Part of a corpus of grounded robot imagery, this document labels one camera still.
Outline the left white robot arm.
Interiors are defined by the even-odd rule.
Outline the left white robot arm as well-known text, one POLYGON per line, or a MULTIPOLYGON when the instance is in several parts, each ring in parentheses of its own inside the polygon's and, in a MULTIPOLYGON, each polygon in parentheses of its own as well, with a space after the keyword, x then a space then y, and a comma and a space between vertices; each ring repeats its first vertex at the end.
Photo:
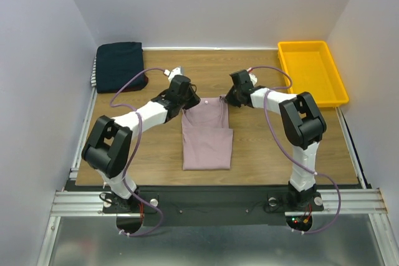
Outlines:
POLYGON ((128 165, 138 149, 135 146, 130 152, 132 140, 139 143, 145 131, 169 122, 180 111, 199 103, 200 97, 191 80, 178 74, 170 79, 166 90, 139 109, 115 118, 103 115, 96 120, 81 157, 110 186, 113 204, 124 212, 133 212, 141 201, 136 193, 137 185, 127 174, 128 165))

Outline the pink tank top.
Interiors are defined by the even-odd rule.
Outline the pink tank top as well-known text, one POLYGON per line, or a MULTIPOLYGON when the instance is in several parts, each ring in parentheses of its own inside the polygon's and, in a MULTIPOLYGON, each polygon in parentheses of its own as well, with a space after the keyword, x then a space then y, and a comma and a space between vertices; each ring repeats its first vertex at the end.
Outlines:
POLYGON ((229 127, 224 97, 203 98, 184 110, 181 119, 183 170, 229 170, 233 151, 233 129, 229 127))

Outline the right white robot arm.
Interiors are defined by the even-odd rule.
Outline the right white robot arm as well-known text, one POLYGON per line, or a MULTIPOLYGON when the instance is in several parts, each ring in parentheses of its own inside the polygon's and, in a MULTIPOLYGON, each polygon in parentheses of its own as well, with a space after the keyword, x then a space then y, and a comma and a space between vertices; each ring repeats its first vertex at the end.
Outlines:
POLYGON ((252 68, 233 72, 230 77, 233 86, 225 96, 225 101, 234 107, 244 105, 262 108, 272 137, 292 162, 288 191, 282 199, 270 197, 269 204, 276 207, 282 205, 289 210, 301 210, 303 207, 322 209, 323 202, 315 182, 315 161, 327 124, 312 95, 308 92, 284 93, 283 90, 289 87, 257 86, 257 78, 252 73, 252 68), (292 154, 278 141, 269 119, 269 112, 281 116, 284 133, 292 145, 292 154))

